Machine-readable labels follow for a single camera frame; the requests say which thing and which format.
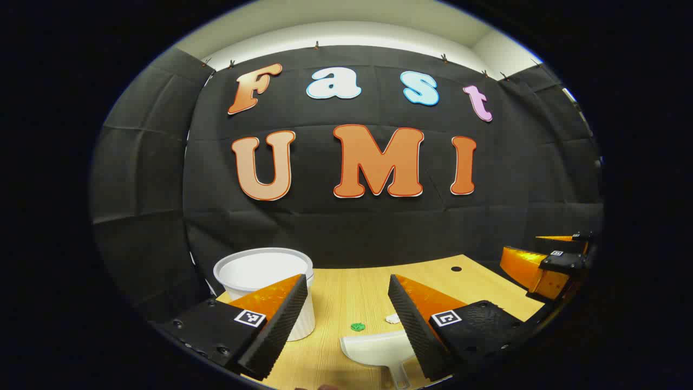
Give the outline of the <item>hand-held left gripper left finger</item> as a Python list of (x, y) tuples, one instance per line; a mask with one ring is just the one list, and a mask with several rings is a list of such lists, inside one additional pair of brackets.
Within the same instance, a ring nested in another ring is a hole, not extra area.
[(296, 274), (230, 303), (208, 299), (154, 328), (213, 365), (262, 381), (282, 353), (308, 294), (305, 274)]

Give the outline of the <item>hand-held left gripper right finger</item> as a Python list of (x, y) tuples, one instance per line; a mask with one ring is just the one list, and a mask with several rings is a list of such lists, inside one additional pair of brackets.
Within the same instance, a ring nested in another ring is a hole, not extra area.
[(490, 301), (466, 304), (396, 274), (390, 276), (388, 296), (423, 375), (431, 381), (494, 365), (544, 321), (544, 309), (522, 321)]

